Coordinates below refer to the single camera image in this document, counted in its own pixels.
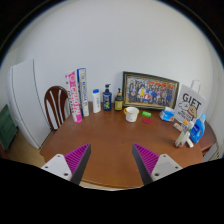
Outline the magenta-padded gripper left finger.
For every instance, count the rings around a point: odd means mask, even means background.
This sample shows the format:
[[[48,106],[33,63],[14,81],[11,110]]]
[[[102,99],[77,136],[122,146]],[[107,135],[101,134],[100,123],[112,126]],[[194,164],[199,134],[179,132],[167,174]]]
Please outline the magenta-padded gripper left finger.
[[[91,144],[87,143],[66,155],[56,154],[42,169],[79,185],[91,155]]]

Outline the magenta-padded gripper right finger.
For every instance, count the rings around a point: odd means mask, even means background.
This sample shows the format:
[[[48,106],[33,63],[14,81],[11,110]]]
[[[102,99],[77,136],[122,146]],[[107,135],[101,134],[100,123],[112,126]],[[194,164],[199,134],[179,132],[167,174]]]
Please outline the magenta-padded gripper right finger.
[[[136,143],[132,146],[132,154],[144,185],[148,185],[182,169],[167,154],[158,155]]]

